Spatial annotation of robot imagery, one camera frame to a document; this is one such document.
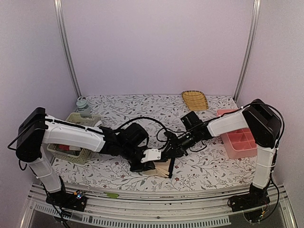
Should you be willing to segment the beige garment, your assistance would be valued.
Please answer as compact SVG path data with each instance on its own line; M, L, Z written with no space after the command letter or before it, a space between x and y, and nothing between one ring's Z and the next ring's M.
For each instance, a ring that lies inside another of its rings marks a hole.
M171 163L174 163L172 159L168 159L166 162L153 161L154 169L143 171L142 173L149 176L158 176L164 178L172 177Z

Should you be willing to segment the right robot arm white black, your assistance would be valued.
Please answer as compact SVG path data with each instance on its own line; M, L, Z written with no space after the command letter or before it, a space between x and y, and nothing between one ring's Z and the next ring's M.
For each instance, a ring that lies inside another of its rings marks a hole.
M202 121L194 111L181 118L186 132L180 137L166 133L168 139L161 152L162 159L179 158L200 141L218 137L224 133L248 128L257 145L256 170L252 180L254 189L246 195L249 207L256 207L264 199L264 189L270 181L273 160L284 131L282 115L274 107L255 99L251 103L213 119Z

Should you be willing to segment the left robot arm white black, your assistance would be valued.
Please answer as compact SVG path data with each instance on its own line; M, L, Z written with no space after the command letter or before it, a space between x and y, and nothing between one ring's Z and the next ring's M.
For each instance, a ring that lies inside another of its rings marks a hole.
M19 126L16 156L34 171L46 190L60 206L67 206L71 197L65 192L59 176L41 151L42 144L62 144L122 156L136 172L154 169L153 161L161 158L161 151L138 145L146 138L143 128L136 125L132 132L117 132L110 128L88 127L56 119L36 108Z

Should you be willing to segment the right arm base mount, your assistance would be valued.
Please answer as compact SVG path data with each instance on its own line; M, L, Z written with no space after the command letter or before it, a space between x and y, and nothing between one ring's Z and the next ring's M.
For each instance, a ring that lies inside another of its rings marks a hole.
M252 209L270 203L267 192L254 191L242 195L235 195L228 199L228 206L233 212Z

